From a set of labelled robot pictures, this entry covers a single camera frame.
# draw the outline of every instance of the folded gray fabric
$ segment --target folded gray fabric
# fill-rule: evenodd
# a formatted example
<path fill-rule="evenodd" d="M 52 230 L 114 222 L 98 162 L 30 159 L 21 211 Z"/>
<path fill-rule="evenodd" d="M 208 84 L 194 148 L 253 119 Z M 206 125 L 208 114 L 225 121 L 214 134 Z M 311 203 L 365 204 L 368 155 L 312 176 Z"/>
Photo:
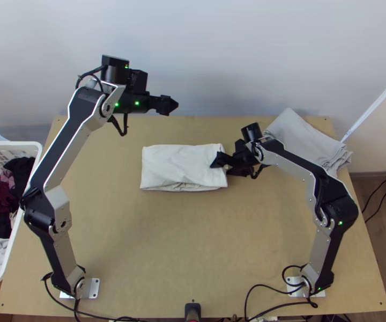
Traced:
<path fill-rule="evenodd" d="M 351 163 L 352 152 L 344 143 L 318 131 L 291 108 L 285 109 L 263 135 L 280 140 L 287 151 L 322 166 L 335 178 L 339 169 Z"/>

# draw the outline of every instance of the white wall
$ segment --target white wall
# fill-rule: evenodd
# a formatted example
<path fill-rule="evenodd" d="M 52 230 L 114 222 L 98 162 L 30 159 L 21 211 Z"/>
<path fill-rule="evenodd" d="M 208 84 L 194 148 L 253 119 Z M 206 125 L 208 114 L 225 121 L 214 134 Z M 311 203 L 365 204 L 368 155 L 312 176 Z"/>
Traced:
<path fill-rule="evenodd" d="M 346 141 L 354 152 L 350 172 L 386 172 L 386 99 Z"/>
<path fill-rule="evenodd" d="M 386 1 L 0 0 L 1 134 L 66 114 L 102 53 L 147 71 L 178 114 L 289 106 L 340 138 L 386 87 Z"/>

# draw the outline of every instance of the wooden table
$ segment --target wooden table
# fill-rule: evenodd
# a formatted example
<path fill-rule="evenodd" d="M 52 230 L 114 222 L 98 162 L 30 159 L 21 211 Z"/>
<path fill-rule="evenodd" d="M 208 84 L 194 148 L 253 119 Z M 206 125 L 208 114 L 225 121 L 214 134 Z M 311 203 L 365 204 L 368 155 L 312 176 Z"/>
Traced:
<path fill-rule="evenodd" d="M 112 317 L 179 318 L 184 304 L 194 299 L 204 317 L 243 316 L 253 284 L 285 289 L 281 270 L 308 261 L 315 231 L 300 180 L 269 167 L 257 180 L 229 177 L 228 188 L 212 192 L 139 189 L 143 146 L 222 143 L 232 153 L 243 126 L 258 121 L 265 128 L 273 119 L 138 116 L 129 118 L 124 138 L 111 125 L 94 132 L 63 181 L 71 200 L 77 262 L 89 276 L 101 278 L 98 299 L 82 300 L 80 309 Z M 47 146 L 64 120 L 53 122 Z M 306 120 L 334 136 L 327 118 Z M 347 170 L 339 177 L 356 199 Z M 72 316 L 46 294 L 40 278 L 49 271 L 38 237 L 22 224 L 1 287 L 0 312 Z M 326 298 L 316 299 L 317 309 L 297 305 L 274 314 L 386 310 L 361 216 L 345 234 L 333 271 L 334 284 Z M 257 289 L 248 315 L 291 301 Z M 73 301 L 63 302 L 73 306 Z"/>

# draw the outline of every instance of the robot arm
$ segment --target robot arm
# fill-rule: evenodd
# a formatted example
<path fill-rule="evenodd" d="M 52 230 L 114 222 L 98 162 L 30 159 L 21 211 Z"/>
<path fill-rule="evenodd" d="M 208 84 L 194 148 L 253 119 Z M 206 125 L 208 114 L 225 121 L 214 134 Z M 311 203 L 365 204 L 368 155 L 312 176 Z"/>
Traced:
<path fill-rule="evenodd" d="M 306 183 L 306 202 L 317 229 L 309 262 L 303 266 L 301 276 L 309 288 L 309 295 L 328 288 L 333 282 L 331 268 L 342 237 L 358 217 L 357 205 L 345 185 L 328 175 L 322 167 L 286 151 L 278 140 L 262 138 L 257 123 L 241 131 L 244 140 L 236 142 L 234 155 L 218 152 L 211 167 L 227 164 L 232 166 L 227 174 L 250 175 L 255 179 L 263 168 L 276 165 Z M 258 164 L 260 167 L 254 172 L 254 166 Z"/>
<path fill-rule="evenodd" d="M 169 96 L 150 96 L 145 90 L 147 74 L 129 69 L 129 61 L 103 56 L 101 67 L 80 78 L 99 70 L 100 90 L 76 89 L 68 105 L 68 119 L 32 174 L 20 201 L 24 221 L 40 238 L 49 259 L 52 284 L 77 299 L 97 297 L 99 280 L 93 279 L 92 284 L 75 260 L 68 235 L 72 222 L 69 199 L 61 186 L 63 178 L 91 132 L 106 122 L 112 122 L 120 132 L 113 113 L 124 113 L 127 121 L 128 113 L 146 113 L 155 108 L 158 113 L 169 115 L 178 107 Z"/>

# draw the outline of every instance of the laundry basket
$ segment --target laundry basket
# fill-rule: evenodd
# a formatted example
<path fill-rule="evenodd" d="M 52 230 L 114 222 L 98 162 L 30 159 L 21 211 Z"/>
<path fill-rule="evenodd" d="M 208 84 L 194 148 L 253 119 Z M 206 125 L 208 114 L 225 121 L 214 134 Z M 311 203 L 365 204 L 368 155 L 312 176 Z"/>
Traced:
<path fill-rule="evenodd" d="M 0 172 L 3 168 L 3 165 L 6 164 L 9 160 L 21 157 L 34 157 L 35 163 L 32 171 L 38 165 L 42 153 L 42 145 L 38 142 L 11 142 L 11 141 L 0 141 Z M 0 282 L 3 278 L 5 268 L 13 247 L 14 239 L 16 238 L 17 230 L 19 229 L 20 221 L 23 218 L 23 211 L 19 208 L 14 222 L 10 240 L 5 250 L 4 261 L 1 266 L 0 271 Z"/>

